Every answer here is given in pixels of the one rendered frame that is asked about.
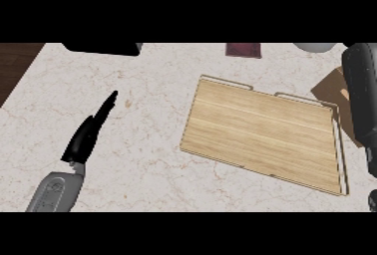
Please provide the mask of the grey bowl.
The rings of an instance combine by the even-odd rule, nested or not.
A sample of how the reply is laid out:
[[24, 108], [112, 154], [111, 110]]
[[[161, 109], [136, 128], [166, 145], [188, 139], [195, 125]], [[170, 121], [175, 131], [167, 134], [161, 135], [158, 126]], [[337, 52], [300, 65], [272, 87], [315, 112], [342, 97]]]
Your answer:
[[309, 53], [325, 53], [336, 46], [334, 43], [294, 43], [294, 46]]

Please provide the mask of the brown cardboard box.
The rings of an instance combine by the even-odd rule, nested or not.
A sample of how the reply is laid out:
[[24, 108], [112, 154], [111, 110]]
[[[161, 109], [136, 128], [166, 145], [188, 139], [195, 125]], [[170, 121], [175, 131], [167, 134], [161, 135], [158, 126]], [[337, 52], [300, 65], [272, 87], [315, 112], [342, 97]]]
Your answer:
[[349, 92], [343, 77], [343, 69], [336, 68], [316, 86], [311, 90], [312, 95], [319, 101], [336, 104], [339, 107], [340, 124], [353, 144], [361, 147], [362, 144], [355, 139], [353, 121], [350, 115]]

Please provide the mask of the light wooden tray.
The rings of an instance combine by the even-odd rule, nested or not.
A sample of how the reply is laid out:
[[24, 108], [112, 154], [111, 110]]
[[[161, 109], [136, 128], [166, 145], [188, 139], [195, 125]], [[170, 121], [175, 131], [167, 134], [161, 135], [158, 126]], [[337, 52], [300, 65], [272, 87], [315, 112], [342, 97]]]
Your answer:
[[325, 193], [349, 193], [331, 103], [203, 75], [180, 150]]

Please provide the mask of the black appliance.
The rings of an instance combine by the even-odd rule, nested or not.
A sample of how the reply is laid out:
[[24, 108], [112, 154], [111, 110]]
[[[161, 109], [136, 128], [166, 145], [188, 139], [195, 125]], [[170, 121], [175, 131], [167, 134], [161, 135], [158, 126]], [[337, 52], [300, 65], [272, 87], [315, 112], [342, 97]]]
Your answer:
[[138, 56], [142, 51], [142, 43], [65, 43], [65, 48], [74, 52], [86, 52], [108, 55]]

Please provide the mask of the maroon box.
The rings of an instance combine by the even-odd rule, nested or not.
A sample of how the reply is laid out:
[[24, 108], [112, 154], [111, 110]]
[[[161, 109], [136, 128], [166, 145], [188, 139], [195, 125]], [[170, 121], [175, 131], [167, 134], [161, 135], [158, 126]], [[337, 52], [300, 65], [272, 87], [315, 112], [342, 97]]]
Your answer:
[[234, 57], [262, 58], [259, 43], [228, 43], [225, 46], [225, 54]]

